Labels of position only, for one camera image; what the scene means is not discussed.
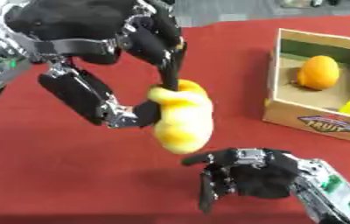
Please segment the orange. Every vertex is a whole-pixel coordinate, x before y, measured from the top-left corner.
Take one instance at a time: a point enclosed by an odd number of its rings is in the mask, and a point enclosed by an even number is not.
[[[331,88],[340,77],[337,62],[328,56],[308,59],[297,74],[297,84],[316,90]]]

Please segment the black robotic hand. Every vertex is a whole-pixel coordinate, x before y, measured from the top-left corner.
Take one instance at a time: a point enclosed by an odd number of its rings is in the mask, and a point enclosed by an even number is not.
[[[187,157],[182,164],[207,164],[200,174],[199,209],[210,213],[214,201],[229,193],[263,199],[289,197],[298,163],[284,154],[290,153],[229,148]]]
[[[157,67],[164,88],[178,90],[187,44],[172,15],[173,5],[174,0],[31,0],[8,11],[5,23],[28,52],[38,55],[38,61],[51,62],[52,74],[40,75],[42,87],[91,123],[101,124],[97,110],[113,93],[98,91],[95,86],[105,84],[92,74],[85,79],[69,58],[112,65],[126,52]],[[87,106],[86,101],[94,103]],[[133,123],[140,127],[160,119],[159,106],[153,101],[135,106],[133,112],[138,117]]]
[[[44,41],[115,39],[113,55],[81,56],[96,64],[116,63],[120,48],[154,65],[182,45],[172,0],[31,0],[5,16],[14,31]]]

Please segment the red table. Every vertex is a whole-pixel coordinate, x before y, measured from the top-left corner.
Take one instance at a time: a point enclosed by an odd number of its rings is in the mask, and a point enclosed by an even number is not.
[[[323,158],[350,180],[350,142],[261,121],[278,28],[350,36],[350,17],[227,22],[185,29],[181,76],[207,89],[215,132],[204,150],[272,147]],[[158,77],[124,56],[115,66],[84,64],[122,104],[143,100]],[[310,224],[294,199],[227,197],[213,214],[197,209],[200,167],[179,165],[151,129],[95,127],[37,83],[38,66],[0,97],[0,223]]]

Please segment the cardboard box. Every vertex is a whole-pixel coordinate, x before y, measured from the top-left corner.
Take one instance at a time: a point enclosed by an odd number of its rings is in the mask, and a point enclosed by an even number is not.
[[[298,69],[318,55],[339,63],[338,83],[322,91],[294,85]],[[269,67],[264,121],[350,140],[350,115],[338,112],[350,100],[350,38],[280,29]]]

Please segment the robotic hand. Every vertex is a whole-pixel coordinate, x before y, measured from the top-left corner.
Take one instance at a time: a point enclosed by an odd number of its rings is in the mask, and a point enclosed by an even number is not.
[[[327,162],[272,149],[211,151],[186,157],[185,166],[207,164],[200,174],[199,208],[209,213],[229,193],[263,199],[294,195],[318,224],[350,224],[350,183]]]
[[[74,57],[115,64],[122,52],[157,67],[162,87],[176,91],[186,42],[172,15],[173,0],[0,0],[0,93],[34,62],[48,72],[40,85],[94,125],[147,126],[159,106],[144,102],[132,112]]]

